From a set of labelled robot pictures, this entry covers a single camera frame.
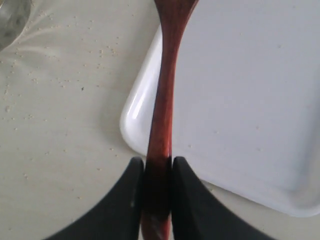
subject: table surface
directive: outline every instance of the table surface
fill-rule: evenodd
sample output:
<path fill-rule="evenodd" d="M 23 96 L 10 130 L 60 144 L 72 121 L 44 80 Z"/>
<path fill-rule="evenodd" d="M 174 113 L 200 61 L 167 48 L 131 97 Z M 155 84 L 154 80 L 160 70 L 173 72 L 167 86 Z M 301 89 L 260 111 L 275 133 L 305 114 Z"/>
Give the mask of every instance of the table surface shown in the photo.
<path fill-rule="evenodd" d="M 13 178 L 10 184 L 0 184 L 0 240 L 43 239 L 68 225 L 108 192 L 130 158 L 136 155 L 120 134 L 120 114 L 159 26 L 159 19 L 152 0 L 107 0 L 106 6 L 108 3 L 112 7 L 106 7 L 105 14 L 113 25 L 108 30 L 106 41 L 111 42 L 114 36 L 121 36 L 117 42 L 117 59 L 105 59 L 108 69 L 112 70 L 105 79 L 107 84 L 103 93 L 107 100 L 103 111 L 108 113 L 104 119 L 104 144 L 106 149 L 110 149 L 105 156 L 108 161 L 66 162 L 65 165 L 61 163 L 60 168 L 50 163 L 41 165 L 29 178 L 28 202 L 24 202 L 25 193 L 20 191 L 26 184 L 23 180 Z M 52 177 L 41 182 L 44 168 L 50 169 Z M 71 177 L 57 180 L 61 168 L 69 171 Z M 104 169 L 109 169 L 108 174 L 103 174 Z M 65 181 L 68 181 L 68 186 L 81 184 L 72 189 L 72 194 L 67 194 L 69 189 L 65 188 Z M 54 190 L 44 186 L 54 186 Z M 320 239 L 320 215 L 290 217 L 215 186 L 209 188 L 233 212 L 278 240 Z"/>

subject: spoon handle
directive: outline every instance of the spoon handle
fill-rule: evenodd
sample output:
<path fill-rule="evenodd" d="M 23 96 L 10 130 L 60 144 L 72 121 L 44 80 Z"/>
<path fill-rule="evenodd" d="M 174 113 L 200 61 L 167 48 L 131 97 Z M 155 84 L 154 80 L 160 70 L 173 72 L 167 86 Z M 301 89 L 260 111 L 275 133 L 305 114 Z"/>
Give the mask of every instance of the spoon handle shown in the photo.
<path fill-rule="evenodd" d="M 162 59 L 143 180 L 141 229 L 145 240 L 169 238 L 176 61 L 185 27 L 197 2 L 155 0 L 162 28 Z"/>

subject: white tray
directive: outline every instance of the white tray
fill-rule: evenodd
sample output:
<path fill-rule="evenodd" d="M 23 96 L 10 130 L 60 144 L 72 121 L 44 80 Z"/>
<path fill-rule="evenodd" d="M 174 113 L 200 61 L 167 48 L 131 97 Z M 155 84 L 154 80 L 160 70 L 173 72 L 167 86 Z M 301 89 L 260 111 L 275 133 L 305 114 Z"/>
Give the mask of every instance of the white tray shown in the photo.
<path fill-rule="evenodd" d="M 320 3 L 201 0 L 183 36 L 173 156 L 212 184 L 295 217 L 320 213 Z M 159 29 L 120 128 L 145 155 Z"/>

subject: wooden spoon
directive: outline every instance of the wooden spoon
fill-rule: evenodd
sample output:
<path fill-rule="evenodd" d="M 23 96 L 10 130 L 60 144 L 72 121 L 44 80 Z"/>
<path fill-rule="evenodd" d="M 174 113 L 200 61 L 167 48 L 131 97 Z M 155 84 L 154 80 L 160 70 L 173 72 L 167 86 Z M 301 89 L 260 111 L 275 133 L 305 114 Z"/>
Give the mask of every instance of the wooden spoon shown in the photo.
<path fill-rule="evenodd" d="M 176 61 L 186 24 L 198 0 L 155 0 L 162 28 L 162 60 L 143 186 L 141 229 L 145 240 L 167 240 L 170 233 L 172 115 Z"/>

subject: countertop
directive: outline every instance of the countertop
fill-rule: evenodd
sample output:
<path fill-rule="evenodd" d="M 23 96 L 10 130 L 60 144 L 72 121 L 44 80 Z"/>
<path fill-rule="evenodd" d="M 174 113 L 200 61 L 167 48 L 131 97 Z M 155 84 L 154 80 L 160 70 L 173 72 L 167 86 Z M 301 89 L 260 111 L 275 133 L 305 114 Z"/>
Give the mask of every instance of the countertop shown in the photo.
<path fill-rule="evenodd" d="M 100 121 L 83 126 L 84 131 L 97 133 L 101 145 L 92 146 L 92 149 L 88 143 L 83 146 L 81 136 L 71 129 L 68 141 L 77 140 L 74 148 L 64 149 L 63 145 L 60 146 L 51 138 L 44 138 L 43 144 L 40 141 L 33 144 L 34 149 L 38 146 L 43 150 L 43 157 L 48 156 L 48 159 L 31 157 L 35 153 L 32 150 L 23 154 L 8 154 L 10 151 L 24 151 L 23 147 L 6 148 L 5 154 L 1 153 L 3 149 L 0 148 L 0 240 L 43 239 L 65 227 L 95 205 L 122 174 L 130 158 L 137 155 L 123 141 L 119 120 L 159 26 L 158 13 L 152 0 L 107 0 L 104 11 L 110 21 L 106 24 L 105 42 L 115 45 L 117 54 L 116 57 L 106 56 L 103 60 L 108 74 L 99 83 L 99 94 L 104 96 L 105 101 L 99 103 L 98 107 L 94 106 L 96 112 L 92 110 L 93 114 L 99 115 Z M 88 94 L 94 93 L 90 89 L 93 87 L 87 82 L 83 83 L 83 88 L 83 94 L 86 90 Z M 19 106 L 22 103 L 17 102 L 15 108 Z M 81 126 L 86 113 L 79 114 L 77 124 Z M 65 117 L 65 120 L 69 123 L 73 121 L 72 116 Z M 17 140 L 28 142 L 27 133 L 18 131 L 20 135 L 7 138 L 6 144 Z M 53 144 L 55 149 L 61 147 L 61 152 L 55 155 L 55 161 L 50 159 L 53 156 L 49 157 L 50 149 L 44 147 L 48 143 Z M 100 152 L 91 158 L 90 151 Z M 4 156 L 17 160 L 9 161 Z M 290 217 L 215 186 L 209 188 L 233 212 L 278 240 L 320 239 L 320 216 Z"/>

